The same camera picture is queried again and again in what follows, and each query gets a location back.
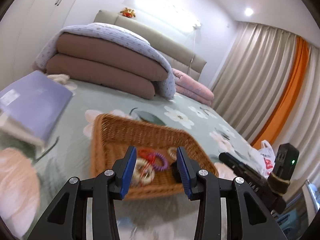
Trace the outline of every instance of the headboard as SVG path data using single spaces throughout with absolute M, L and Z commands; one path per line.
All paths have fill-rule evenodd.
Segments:
M 190 49 L 163 35 L 161 32 L 136 20 L 118 15 L 117 13 L 100 10 L 95 17 L 94 22 L 117 25 L 139 34 L 148 40 L 150 45 L 167 59 L 172 68 L 178 69 L 184 73 L 188 73 L 188 68 L 193 57 L 190 76 L 194 80 L 199 79 L 200 73 L 207 63 L 200 56 L 193 54 Z

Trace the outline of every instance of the metal screw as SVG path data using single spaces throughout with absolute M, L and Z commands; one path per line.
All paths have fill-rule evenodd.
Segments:
M 241 177 L 236 177 L 236 183 L 242 184 L 244 183 L 244 179 Z
M 69 179 L 69 182 L 70 182 L 71 184 L 76 184 L 76 183 L 78 182 L 78 179 L 75 178 L 75 177 L 73 177 L 73 178 Z
M 113 170 L 106 170 L 105 172 L 104 172 L 104 175 L 106 175 L 106 176 L 111 176 L 111 175 L 113 175 Z
M 199 174 L 201 176 L 207 176 L 208 175 L 208 172 L 206 170 L 199 170 Z

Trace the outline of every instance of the blue gripper pad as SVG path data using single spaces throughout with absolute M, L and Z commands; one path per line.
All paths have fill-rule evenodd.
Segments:
M 186 154 L 183 154 L 182 153 L 183 151 L 185 152 L 183 147 L 177 148 L 177 167 L 181 176 L 184 193 L 187 195 L 188 199 L 191 199 L 191 196 L 192 196 L 191 178 L 185 162 L 185 157 L 186 159 L 188 159 L 188 157 L 184 156 Z
M 122 173 L 121 178 L 121 190 L 120 190 L 120 196 L 123 199 L 125 195 L 127 195 L 129 191 L 129 186 L 131 183 L 131 178 L 133 174 L 134 167 L 136 165 L 137 160 L 137 149 L 133 146 L 129 146 L 122 162 L 126 162 L 126 166 Z

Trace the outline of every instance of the orange curtain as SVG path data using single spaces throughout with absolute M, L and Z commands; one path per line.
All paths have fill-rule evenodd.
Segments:
M 301 37 L 297 37 L 296 55 L 286 87 L 268 121 L 257 137 L 252 141 L 251 145 L 254 148 L 260 149 L 261 141 L 263 140 L 267 140 L 270 144 L 273 144 L 281 132 L 299 95 L 304 75 L 306 73 L 308 60 L 308 44 Z

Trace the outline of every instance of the wall light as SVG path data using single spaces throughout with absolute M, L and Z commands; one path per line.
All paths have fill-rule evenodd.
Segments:
M 199 20 L 169 0 L 137 0 L 136 3 L 140 9 L 182 31 L 191 32 L 201 27 Z
M 251 8 L 247 8 L 245 11 L 244 11 L 244 14 L 247 15 L 247 16 L 250 16 L 253 14 L 253 10 Z

